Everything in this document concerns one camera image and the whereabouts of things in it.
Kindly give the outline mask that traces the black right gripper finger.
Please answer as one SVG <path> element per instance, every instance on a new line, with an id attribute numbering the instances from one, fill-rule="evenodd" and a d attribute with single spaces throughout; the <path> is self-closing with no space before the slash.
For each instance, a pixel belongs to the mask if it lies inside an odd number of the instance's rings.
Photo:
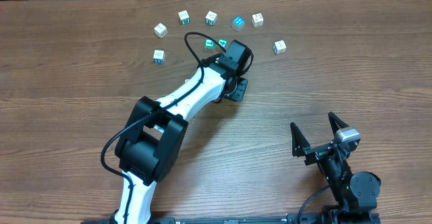
<path id="1" fill-rule="evenodd" d="M 292 155 L 294 157 L 303 157 L 311 146 L 294 122 L 290 124 L 290 129 L 292 134 Z"/>
<path id="2" fill-rule="evenodd" d="M 341 136 L 349 127 L 347 123 L 342 121 L 334 112 L 328 113 L 329 122 L 334 136 Z"/>

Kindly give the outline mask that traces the green top block number 4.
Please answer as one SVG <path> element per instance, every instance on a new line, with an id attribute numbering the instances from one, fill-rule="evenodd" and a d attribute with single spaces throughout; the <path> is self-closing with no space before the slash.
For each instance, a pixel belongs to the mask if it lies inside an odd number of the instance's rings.
<path id="1" fill-rule="evenodd" d="M 219 45 L 215 45 L 215 49 L 217 51 L 223 51 L 227 49 L 227 41 L 225 39 L 219 38 L 218 43 L 223 47 L 223 49 Z"/>

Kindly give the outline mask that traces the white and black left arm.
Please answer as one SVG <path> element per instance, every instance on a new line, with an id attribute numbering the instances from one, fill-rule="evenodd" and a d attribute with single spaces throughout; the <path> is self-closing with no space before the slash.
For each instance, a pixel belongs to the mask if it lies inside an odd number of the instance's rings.
<path id="1" fill-rule="evenodd" d="M 233 40 L 225 53 L 203 59 L 195 74 L 177 90 L 134 106 L 115 155 L 124 178 L 119 209 L 110 223 L 148 223 L 158 182 L 175 163 L 189 120 L 207 104 L 221 99 L 240 102 L 252 62 L 252 51 Z"/>

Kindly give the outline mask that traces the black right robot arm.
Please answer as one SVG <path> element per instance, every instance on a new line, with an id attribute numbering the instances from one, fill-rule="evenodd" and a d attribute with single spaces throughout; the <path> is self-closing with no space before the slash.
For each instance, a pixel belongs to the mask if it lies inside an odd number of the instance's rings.
<path id="1" fill-rule="evenodd" d="M 381 180 L 374 173 L 353 173 L 347 162 L 360 142 L 357 129 L 343 122 L 335 113 L 328 113 L 333 132 L 329 143 L 312 147 L 300 128 L 292 122 L 292 155 L 304 157 L 306 165 L 316 164 L 327 185 L 308 197 L 297 213 L 286 215 L 288 223 L 380 223 L 377 208 Z M 304 213 L 307 204 L 327 189 L 335 199 L 334 205 L 326 205 L 320 213 Z"/>

